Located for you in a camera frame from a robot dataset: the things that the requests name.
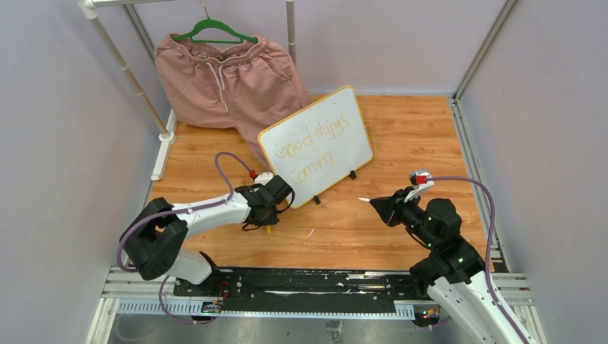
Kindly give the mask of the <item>yellow-framed whiteboard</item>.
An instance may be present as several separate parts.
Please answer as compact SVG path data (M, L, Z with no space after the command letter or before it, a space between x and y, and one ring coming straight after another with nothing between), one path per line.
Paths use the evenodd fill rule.
M350 85L265 128L257 139L271 170L293 188L294 209L356 174L374 156Z

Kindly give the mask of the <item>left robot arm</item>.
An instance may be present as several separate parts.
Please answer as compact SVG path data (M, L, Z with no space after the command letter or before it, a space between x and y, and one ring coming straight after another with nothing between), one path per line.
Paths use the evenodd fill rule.
M262 173L252 185L229 187L225 195L189 204L170 204L160 197L148 203L119 239L143 280L175 277L192 284L200 295L219 289L217 266L205 253L184 248L190 237L229 224L244 231L279 223L279 205L293 202L295 191L280 176Z

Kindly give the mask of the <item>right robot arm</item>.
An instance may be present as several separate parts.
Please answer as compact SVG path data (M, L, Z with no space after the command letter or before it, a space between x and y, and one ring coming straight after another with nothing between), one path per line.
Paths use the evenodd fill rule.
M426 207L409 197L415 188L369 200L389 227L404 226L429 250L409 270L411 293L433 299L476 343L534 343L488 274L483 258L460 233L461 217L449 199Z

